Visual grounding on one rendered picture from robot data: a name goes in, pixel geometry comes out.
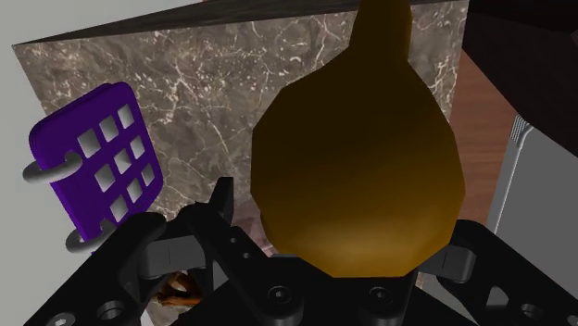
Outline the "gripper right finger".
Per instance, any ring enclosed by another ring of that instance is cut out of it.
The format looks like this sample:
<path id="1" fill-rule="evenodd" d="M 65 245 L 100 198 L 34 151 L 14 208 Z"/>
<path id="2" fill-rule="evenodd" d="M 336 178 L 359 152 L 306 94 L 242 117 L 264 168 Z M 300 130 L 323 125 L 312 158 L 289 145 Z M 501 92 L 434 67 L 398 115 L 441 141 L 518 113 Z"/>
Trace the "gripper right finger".
<path id="1" fill-rule="evenodd" d="M 460 219 L 449 245 L 419 267 L 471 320 L 416 290 L 416 326 L 578 326 L 578 299 L 484 225 Z"/>

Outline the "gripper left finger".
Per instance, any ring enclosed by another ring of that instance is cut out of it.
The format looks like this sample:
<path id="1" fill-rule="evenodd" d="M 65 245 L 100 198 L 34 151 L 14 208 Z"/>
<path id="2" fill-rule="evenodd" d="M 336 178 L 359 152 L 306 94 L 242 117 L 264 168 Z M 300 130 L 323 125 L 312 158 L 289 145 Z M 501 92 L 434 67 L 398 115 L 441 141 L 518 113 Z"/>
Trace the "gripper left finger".
<path id="1" fill-rule="evenodd" d="M 231 225 L 233 179 L 218 179 L 206 203 L 184 207 L 177 219 L 159 213 L 128 218 L 23 326 L 141 326 L 153 294 L 174 271 L 146 270 L 159 251 L 203 266 L 205 295 L 170 326 L 301 326 L 302 292 Z"/>

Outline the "grey box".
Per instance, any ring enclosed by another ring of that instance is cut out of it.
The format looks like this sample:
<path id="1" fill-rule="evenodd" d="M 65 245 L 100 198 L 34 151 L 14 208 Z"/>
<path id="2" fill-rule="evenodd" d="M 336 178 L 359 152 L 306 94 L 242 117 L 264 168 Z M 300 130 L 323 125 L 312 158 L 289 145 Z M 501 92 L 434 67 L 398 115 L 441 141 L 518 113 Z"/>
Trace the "grey box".
<path id="1" fill-rule="evenodd" d="M 486 227 L 578 298 L 578 157 L 519 115 Z"/>

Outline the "small brown object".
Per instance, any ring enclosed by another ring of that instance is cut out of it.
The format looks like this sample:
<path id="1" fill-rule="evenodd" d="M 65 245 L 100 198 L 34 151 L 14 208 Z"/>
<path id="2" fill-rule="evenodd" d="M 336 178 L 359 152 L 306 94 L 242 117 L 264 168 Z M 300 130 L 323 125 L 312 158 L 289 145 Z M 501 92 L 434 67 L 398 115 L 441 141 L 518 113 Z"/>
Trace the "small brown object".
<path id="1" fill-rule="evenodd" d="M 163 307 L 193 307 L 203 297 L 195 278 L 182 271 L 172 273 L 156 294 L 157 301 Z"/>

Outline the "brown pear-shaped vase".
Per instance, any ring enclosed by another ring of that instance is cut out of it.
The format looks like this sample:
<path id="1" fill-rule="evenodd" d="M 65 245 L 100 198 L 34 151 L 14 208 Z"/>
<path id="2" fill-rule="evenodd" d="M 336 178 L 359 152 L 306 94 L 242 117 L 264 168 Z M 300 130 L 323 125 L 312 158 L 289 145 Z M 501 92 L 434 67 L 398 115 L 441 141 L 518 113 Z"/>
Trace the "brown pear-shaped vase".
<path id="1" fill-rule="evenodd" d="M 465 195 L 446 117 L 408 62 L 409 0 L 361 0 L 348 47 L 254 127 L 251 194 L 283 254 L 399 277 L 445 246 Z"/>

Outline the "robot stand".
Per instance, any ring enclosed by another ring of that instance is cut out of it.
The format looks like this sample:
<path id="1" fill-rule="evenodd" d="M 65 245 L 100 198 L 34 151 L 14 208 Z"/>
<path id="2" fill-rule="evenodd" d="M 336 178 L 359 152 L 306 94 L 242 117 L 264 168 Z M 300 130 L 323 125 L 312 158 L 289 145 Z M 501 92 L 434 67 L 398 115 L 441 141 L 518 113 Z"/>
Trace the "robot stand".
<path id="1" fill-rule="evenodd" d="M 519 115 L 578 157 L 578 0 L 470 0 L 462 48 Z"/>

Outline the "brown marble table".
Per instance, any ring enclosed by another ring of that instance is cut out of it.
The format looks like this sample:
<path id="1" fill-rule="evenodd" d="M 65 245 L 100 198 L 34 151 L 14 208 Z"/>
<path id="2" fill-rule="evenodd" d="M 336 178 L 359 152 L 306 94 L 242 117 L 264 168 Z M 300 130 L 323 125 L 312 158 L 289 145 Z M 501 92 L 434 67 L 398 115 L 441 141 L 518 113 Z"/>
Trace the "brown marble table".
<path id="1" fill-rule="evenodd" d="M 154 209 L 174 217 L 178 205 L 207 198 L 219 176 L 232 176 L 233 220 L 271 254 L 249 190 L 252 129 L 285 85 L 346 49 L 355 16 L 293 14 L 17 44 L 14 52 L 46 113 L 104 82 L 127 82 L 164 175 Z"/>

